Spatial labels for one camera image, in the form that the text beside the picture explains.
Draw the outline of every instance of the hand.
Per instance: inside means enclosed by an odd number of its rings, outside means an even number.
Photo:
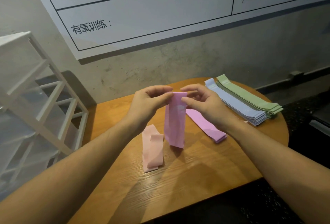
[[[170,86],[152,86],[141,89],[134,94],[127,115],[123,119],[134,127],[135,136],[142,133],[155,115],[157,109],[166,106],[173,96]]]
[[[181,88],[181,91],[188,92],[187,97],[181,99],[188,105],[187,109],[197,110],[219,130],[226,132],[228,127],[239,121],[217,93],[205,86],[201,84],[188,85]]]

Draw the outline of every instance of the concrete wall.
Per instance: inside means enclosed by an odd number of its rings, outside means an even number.
[[[218,76],[259,87],[293,70],[330,65],[330,5],[187,38],[82,65],[40,0],[0,0],[0,36],[32,31],[61,71],[71,71],[97,103],[154,84]]]

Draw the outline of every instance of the wood grain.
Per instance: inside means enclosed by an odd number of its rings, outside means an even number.
[[[171,86],[179,91],[188,84],[204,84],[207,79],[189,79]],[[256,90],[234,83],[269,101]],[[120,121],[132,98],[129,95],[93,108],[84,143]],[[149,122],[160,133],[163,133],[164,114],[165,109],[159,109]],[[288,144],[289,133],[282,114],[262,123],[258,130],[283,145]],[[164,165],[144,174],[142,137],[134,138],[69,223],[141,223],[262,177],[231,137],[215,144],[188,116],[184,150],[170,147],[165,140],[163,154]]]

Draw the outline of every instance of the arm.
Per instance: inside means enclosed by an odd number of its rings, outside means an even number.
[[[330,223],[330,169],[283,146],[236,118],[218,95],[196,84],[182,98],[237,141],[264,178],[306,223]]]
[[[0,202],[0,223],[66,223],[88,198],[121,151],[140,134],[172,88],[135,93],[127,115],[114,127],[54,164]]]

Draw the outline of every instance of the white shelving unit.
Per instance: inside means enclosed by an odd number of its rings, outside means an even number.
[[[44,82],[47,71],[56,81]],[[31,32],[0,37],[0,201],[80,148],[87,117]]]

